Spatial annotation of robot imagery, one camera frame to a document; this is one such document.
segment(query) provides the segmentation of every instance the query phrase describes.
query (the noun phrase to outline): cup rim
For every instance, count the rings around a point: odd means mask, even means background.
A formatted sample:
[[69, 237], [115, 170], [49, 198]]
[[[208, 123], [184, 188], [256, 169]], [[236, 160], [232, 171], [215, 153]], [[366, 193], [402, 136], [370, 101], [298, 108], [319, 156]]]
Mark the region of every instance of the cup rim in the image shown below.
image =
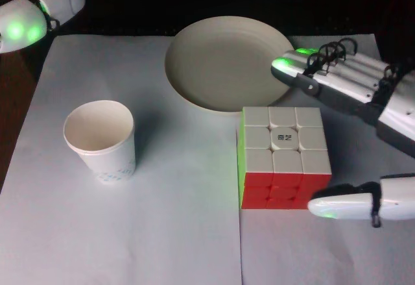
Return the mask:
[[[96, 103], [96, 102], [111, 102], [111, 103], [117, 103], [118, 105], [121, 105], [121, 106], [123, 106], [129, 113], [130, 113], [130, 115], [131, 115], [131, 118], [132, 118], [132, 128], [131, 128], [131, 131], [130, 131], [130, 133], [128, 134], [128, 136], [125, 138], [125, 139], [123, 139], [123, 140], [121, 140], [120, 142], [118, 142], [117, 144], [114, 144], [114, 145], [112, 145], [111, 147], [107, 147], [107, 148], [105, 148], [105, 149], [101, 149], [101, 150], [95, 150], [95, 151], [87, 151], [87, 150], [83, 150], [83, 149], [79, 149], [78, 147], [75, 147], [73, 144], [71, 144], [68, 140], [67, 140], [67, 138], [66, 138], [66, 135], [65, 135], [65, 129], [66, 129], [66, 124], [67, 124], [67, 121], [68, 121], [68, 119], [71, 117], [71, 115], [72, 114], [74, 114], [78, 109], [80, 109], [80, 108], [82, 108], [83, 106], [85, 106], [85, 105], [89, 105], [89, 104], [92, 104], [92, 103]], [[136, 127], [136, 124], [135, 124], [135, 122], [134, 122], [134, 117], [133, 117], [133, 115], [132, 115], [132, 113], [131, 113], [131, 111], [130, 111], [130, 109], [129, 108], [127, 108], [124, 104], [122, 104], [122, 103], [120, 103], [120, 102], [118, 102], [118, 101], [114, 101], [114, 100], [96, 100], [96, 101], [91, 101], [91, 102], [87, 102], [87, 103], [84, 103], [83, 105], [80, 105], [80, 106], [78, 106], [76, 109], [74, 109], [67, 117], [66, 117], [66, 119], [65, 119], [65, 123], [64, 123], [64, 130], [63, 130], [63, 132], [64, 132], [64, 139], [65, 139], [65, 141], [66, 141], [66, 144], [68, 144], [68, 146], [72, 149], [72, 150], [74, 150], [76, 153], [78, 153], [78, 154], [80, 154], [80, 155], [104, 155], [104, 154], [107, 154], [107, 153], [110, 153], [110, 152], [112, 152], [112, 151], [114, 151], [114, 150], [116, 150], [116, 149], [118, 149], [122, 144], [124, 144], [128, 139], [130, 139], [130, 137], [131, 137], [131, 135], [134, 135], [134, 129], [135, 129], [135, 127]]]

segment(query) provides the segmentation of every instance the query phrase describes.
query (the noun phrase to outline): dark backdrop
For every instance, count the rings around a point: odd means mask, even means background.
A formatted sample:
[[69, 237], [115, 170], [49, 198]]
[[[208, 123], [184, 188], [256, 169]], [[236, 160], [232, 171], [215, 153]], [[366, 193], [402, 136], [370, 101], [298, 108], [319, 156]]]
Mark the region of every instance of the dark backdrop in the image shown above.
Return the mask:
[[[0, 0], [0, 4], [9, 0]], [[258, 19], [284, 35], [375, 33], [385, 61], [412, 56], [415, 0], [86, 0], [60, 34], [175, 35], [211, 16]], [[46, 40], [25, 50], [38, 61]]]

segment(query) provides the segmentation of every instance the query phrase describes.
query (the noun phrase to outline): puzzle cube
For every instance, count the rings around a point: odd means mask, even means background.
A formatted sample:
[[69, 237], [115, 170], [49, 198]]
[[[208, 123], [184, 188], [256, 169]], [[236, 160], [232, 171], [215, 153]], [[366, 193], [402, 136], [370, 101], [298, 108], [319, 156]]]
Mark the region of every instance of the puzzle cube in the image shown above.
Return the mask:
[[331, 178], [318, 108], [244, 107], [237, 149], [242, 209], [306, 209]]

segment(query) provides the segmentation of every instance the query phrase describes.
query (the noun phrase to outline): white cube tile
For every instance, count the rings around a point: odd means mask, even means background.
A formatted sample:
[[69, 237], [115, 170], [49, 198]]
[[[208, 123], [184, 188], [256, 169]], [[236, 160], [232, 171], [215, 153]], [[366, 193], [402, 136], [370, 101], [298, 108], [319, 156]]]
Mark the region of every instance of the white cube tile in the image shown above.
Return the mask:
[[303, 127], [298, 131], [298, 143], [303, 150], [327, 150], [323, 128]]
[[268, 127], [270, 118], [267, 106], [246, 106], [243, 108], [245, 126]]
[[270, 149], [271, 136], [268, 127], [245, 127], [246, 149]]
[[271, 106], [268, 108], [270, 114], [270, 126], [296, 128], [296, 111], [294, 108], [280, 108]]
[[299, 152], [292, 150], [277, 150], [272, 153], [274, 173], [303, 173]]
[[246, 171], [249, 173], [273, 173], [272, 153], [270, 150], [246, 149]]
[[330, 159], [327, 151], [305, 150], [301, 152], [305, 174], [330, 175]]
[[275, 150], [298, 150], [298, 134], [289, 127], [276, 127], [271, 130], [271, 148]]
[[319, 108], [295, 108], [297, 129], [302, 127], [323, 127]]

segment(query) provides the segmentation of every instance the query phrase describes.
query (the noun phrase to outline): wooden floor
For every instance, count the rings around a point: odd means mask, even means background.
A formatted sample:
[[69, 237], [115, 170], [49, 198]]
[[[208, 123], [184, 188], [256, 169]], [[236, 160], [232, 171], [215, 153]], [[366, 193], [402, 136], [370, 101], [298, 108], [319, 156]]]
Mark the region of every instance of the wooden floor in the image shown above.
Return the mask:
[[0, 62], [0, 190], [36, 83], [17, 52]]

